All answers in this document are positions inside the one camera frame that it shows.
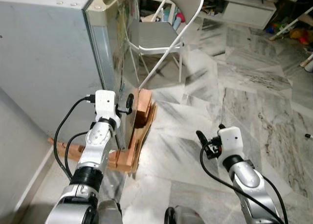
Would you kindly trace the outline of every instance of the marble floor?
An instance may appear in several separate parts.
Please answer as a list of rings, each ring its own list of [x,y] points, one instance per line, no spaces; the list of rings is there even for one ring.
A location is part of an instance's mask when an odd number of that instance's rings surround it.
[[[289,39],[196,19],[184,36],[183,81],[166,59],[145,88],[158,104],[139,168],[121,196],[123,223],[163,224],[168,206],[195,209],[207,224],[243,224],[239,199],[199,162],[196,130],[212,137],[220,123],[241,129],[244,154],[280,191],[291,224],[313,217],[313,74],[299,67],[307,54]],[[145,57],[149,68],[157,57]],[[140,79],[146,76],[139,70]],[[215,160],[207,168],[230,182]],[[282,216],[277,196],[267,190]]]

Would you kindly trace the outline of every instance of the metal frame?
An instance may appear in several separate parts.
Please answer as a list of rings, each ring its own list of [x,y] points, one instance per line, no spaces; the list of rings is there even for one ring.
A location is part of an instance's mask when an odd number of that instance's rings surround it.
[[[154,17],[152,18],[152,22],[156,19],[156,15],[160,12],[160,10],[162,9],[163,5],[165,4],[166,0],[163,0],[161,5],[159,6],[159,8],[157,9]],[[135,52],[138,52],[141,60],[143,61],[143,64],[145,66],[146,71],[148,72],[148,76],[146,77],[146,79],[141,83],[141,85],[139,86],[139,89],[141,89],[146,83],[147,81],[151,78],[151,76],[155,73],[155,71],[159,68],[159,66],[161,65],[161,63],[164,61],[164,59],[167,57],[167,55],[169,53],[173,53],[173,52],[179,52],[179,63],[177,62],[177,60],[174,58],[174,61],[176,63],[176,65],[179,67],[179,82],[181,82],[181,73],[182,73],[182,49],[183,49],[183,42],[182,42],[182,36],[184,34],[184,32],[188,29],[188,27],[190,26],[190,24],[192,24],[192,22],[195,20],[195,18],[197,17],[197,15],[199,14],[201,7],[203,4],[203,0],[201,0],[200,4],[199,4],[199,8],[197,9],[196,13],[194,14],[194,16],[192,17],[192,19],[190,20],[190,22],[186,25],[186,27],[178,34],[178,36],[175,38],[175,40],[173,41],[173,43],[169,46],[169,47],[158,47],[158,48],[144,48],[140,45],[136,46],[134,44],[132,44],[128,37],[127,41],[130,45],[130,52],[131,52],[131,56],[133,56],[132,50],[134,50]],[[154,66],[154,68],[149,72],[148,68],[142,58],[142,55],[150,55],[150,54],[163,54],[163,56],[160,58],[160,60],[157,62],[157,64]],[[137,80],[139,82],[139,78],[138,78],[138,74],[137,74],[137,69],[134,63],[134,59],[132,58],[133,61],[133,65],[134,65],[134,69],[137,75]]]

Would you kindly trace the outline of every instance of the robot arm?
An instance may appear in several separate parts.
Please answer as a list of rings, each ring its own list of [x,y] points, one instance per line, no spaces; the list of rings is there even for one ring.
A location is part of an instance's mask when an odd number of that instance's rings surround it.
[[[244,161],[243,141],[240,129],[237,127],[225,128],[220,125],[218,136],[210,142],[197,131],[197,135],[205,147],[208,159],[217,158],[218,165],[224,167],[233,182],[233,186],[249,194],[251,197],[269,208],[279,217],[273,200],[265,189],[263,176],[254,169],[249,161]],[[277,224],[279,223],[270,213],[261,206],[236,192],[240,199],[242,212],[247,224]]]
[[[131,94],[127,107],[119,111],[115,105],[114,91],[98,90],[95,94],[96,123],[86,135],[86,147],[77,164],[73,178],[63,190],[59,201],[52,209],[46,224],[98,224],[98,193],[107,167],[111,139],[120,126],[121,112],[132,112],[134,96]],[[108,210],[113,210],[107,223],[122,223],[117,205],[107,203]]]

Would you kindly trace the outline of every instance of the white folding chair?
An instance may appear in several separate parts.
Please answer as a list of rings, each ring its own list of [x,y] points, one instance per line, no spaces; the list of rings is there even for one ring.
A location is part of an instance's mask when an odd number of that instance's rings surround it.
[[[182,69],[182,36],[188,29],[189,25],[195,20],[199,14],[203,0],[170,0],[176,4],[185,17],[186,26],[177,34],[173,27],[168,22],[155,22],[158,13],[163,8],[166,0],[163,0],[160,7],[157,9],[152,22],[140,22],[139,23],[139,44],[133,44],[128,39],[130,45],[131,56],[133,57],[132,50],[139,53],[139,56],[144,64],[144,67],[148,73],[146,79],[141,83],[139,88],[141,89],[155,71],[159,68],[169,53],[179,52],[179,63],[173,56],[176,65],[179,67],[179,82],[181,82],[181,69]],[[151,72],[148,71],[146,63],[144,62],[142,55],[150,54],[163,54],[158,63],[154,66]],[[137,69],[134,59],[132,58],[135,72]]]

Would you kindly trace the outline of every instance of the cable connector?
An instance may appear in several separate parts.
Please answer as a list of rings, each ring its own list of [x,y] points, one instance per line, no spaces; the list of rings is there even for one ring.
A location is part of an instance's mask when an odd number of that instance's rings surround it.
[[[95,103],[96,102],[96,95],[95,94],[87,94],[86,100],[88,103]]]

